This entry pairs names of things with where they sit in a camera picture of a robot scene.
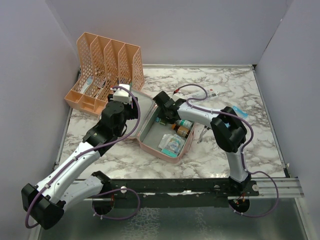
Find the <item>white medicine bottle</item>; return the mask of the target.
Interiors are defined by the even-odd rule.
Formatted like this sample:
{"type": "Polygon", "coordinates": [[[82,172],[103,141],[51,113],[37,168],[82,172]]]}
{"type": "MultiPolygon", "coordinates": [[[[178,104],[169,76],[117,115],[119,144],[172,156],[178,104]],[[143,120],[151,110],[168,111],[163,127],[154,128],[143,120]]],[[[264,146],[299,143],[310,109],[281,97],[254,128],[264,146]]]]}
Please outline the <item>white medicine bottle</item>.
{"type": "Polygon", "coordinates": [[[181,119],[181,120],[177,120],[176,124],[184,128],[191,129],[194,123],[189,120],[181,119]]]}

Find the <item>blue item plastic bag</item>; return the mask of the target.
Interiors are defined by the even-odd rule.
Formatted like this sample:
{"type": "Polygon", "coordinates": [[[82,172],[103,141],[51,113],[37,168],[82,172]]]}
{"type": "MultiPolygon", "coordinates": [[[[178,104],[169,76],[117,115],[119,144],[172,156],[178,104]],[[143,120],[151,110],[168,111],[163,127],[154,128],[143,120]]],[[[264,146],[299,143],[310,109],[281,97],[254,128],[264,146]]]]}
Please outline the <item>blue item plastic bag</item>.
{"type": "Polygon", "coordinates": [[[175,151],[166,148],[162,149],[161,152],[171,158],[176,158],[179,155],[175,151]]]}

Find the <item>brown bottle orange cap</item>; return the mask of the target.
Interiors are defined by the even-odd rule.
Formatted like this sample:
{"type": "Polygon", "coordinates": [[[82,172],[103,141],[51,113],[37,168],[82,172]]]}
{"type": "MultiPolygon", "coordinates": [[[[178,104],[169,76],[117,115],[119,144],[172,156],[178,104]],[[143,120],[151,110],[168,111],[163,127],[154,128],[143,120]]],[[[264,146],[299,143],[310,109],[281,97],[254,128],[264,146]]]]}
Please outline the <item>brown bottle orange cap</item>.
{"type": "Polygon", "coordinates": [[[174,130],[177,135],[183,138],[188,138],[191,132],[188,128],[178,124],[172,124],[171,129],[174,130]]]}

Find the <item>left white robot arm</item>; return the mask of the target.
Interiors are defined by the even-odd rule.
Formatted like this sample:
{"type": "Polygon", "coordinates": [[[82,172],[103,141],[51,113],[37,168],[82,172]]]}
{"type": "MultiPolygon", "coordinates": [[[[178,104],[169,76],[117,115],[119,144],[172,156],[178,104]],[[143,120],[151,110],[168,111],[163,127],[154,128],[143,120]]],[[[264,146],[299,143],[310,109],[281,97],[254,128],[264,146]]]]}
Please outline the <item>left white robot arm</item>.
{"type": "Polygon", "coordinates": [[[36,185],[26,184],[21,190],[26,211],[25,227],[41,226],[48,230],[56,225],[67,209],[91,197],[106,197],[111,190],[107,177],[94,173],[81,183],[74,180],[92,163],[100,159],[116,143],[128,138],[128,120],[141,119],[138,98],[131,92],[120,96],[118,89],[102,111],[96,125],[89,129],[75,151],[56,170],[36,185]]]}

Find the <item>blue packet plastic bag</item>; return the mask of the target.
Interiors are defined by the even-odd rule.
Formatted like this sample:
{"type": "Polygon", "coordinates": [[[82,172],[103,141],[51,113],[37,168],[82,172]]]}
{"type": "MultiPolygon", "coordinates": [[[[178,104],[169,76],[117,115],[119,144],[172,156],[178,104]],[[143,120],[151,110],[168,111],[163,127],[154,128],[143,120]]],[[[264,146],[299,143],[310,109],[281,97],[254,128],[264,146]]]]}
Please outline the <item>blue packet plastic bag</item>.
{"type": "Polygon", "coordinates": [[[249,114],[247,112],[245,112],[244,110],[242,110],[241,108],[233,105],[232,107],[226,106],[223,110],[226,113],[233,115],[231,118],[234,121],[237,121],[238,123],[241,123],[244,126],[247,125],[246,120],[249,117],[249,114]]]}

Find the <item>alcohol wipes plastic bag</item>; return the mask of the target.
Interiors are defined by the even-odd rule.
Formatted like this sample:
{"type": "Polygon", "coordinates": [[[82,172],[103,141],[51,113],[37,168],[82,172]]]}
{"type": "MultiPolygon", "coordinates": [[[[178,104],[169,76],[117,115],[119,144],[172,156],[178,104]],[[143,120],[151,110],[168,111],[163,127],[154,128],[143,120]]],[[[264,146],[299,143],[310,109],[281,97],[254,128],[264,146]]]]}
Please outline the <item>alcohol wipes plastic bag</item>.
{"type": "Polygon", "coordinates": [[[186,141],[177,134],[164,134],[159,142],[158,148],[161,150],[168,149],[180,154],[185,142],[186,141]]]}

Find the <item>metal scissors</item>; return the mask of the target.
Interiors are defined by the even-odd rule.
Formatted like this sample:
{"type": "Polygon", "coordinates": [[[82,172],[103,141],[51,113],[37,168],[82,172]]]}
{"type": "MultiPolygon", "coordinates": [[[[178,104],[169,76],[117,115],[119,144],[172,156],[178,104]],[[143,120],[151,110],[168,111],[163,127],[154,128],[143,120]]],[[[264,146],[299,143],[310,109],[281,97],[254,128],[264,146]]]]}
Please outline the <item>metal scissors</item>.
{"type": "Polygon", "coordinates": [[[207,132],[209,129],[210,129],[209,127],[204,126],[204,128],[202,129],[202,131],[201,131],[201,133],[200,133],[200,135],[199,135],[199,138],[198,138],[198,141],[197,141],[198,144],[203,141],[203,137],[204,137],[204,135],[206,134],[206,132],[207,132]]]}

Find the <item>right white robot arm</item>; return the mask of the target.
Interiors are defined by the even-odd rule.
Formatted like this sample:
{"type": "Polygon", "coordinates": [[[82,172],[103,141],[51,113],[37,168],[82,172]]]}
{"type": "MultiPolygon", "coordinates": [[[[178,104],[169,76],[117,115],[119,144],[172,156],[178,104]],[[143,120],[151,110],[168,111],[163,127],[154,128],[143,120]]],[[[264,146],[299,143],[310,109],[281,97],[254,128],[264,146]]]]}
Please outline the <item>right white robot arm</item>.
{"type": "Polygon", "coordinates": [[[179,98],[173,100],[164,91],[158,93],[154,102],[160,108],[159,117],[168,123],[188,120],[208,127],[213,131],[217,145],[226,153],[230,176],[229,189],[240,196],[248,189],[246,181],[250,179],[244,167],[243,149],[247,129],[231,107],[222,110],[192,105],[189,101],[179,98]]]}

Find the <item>pink medicine kit case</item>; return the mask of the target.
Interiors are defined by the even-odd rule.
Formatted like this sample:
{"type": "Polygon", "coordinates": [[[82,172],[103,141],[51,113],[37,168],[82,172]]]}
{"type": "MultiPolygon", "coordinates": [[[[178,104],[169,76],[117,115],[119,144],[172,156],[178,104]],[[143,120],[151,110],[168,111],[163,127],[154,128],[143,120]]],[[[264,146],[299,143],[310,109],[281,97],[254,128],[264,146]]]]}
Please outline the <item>pink medicine kit case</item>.
{"type": "Polygon", "coordinates": [[[164,134],[176,134],[171,129],[170,124],[162,125],[156,122],[156,118],[160,112],[160,108],[156,105],[154,100],[139,92],[132,91],[140,108],[140,118],[133,120],[126,120],[124,115],[124,105],[120,101],[112,99],[113,93],[108,95],[108,103],[101,112],[100,120],[96,124],[96,133],[99,138],[97,145],[110,145],[98,149],[101,155],[105,154],[108,149],[114,145],[114,141],[128,136],[129,138],[138,140],[140,148],[164,161],[170,163],[178,163],[183,154],[186,153],[193,140],[194,130],[191,129],[190,136],[183,138],[185,144],[177,157],[169,157],[163,154],[158,145],[164,134]]]}

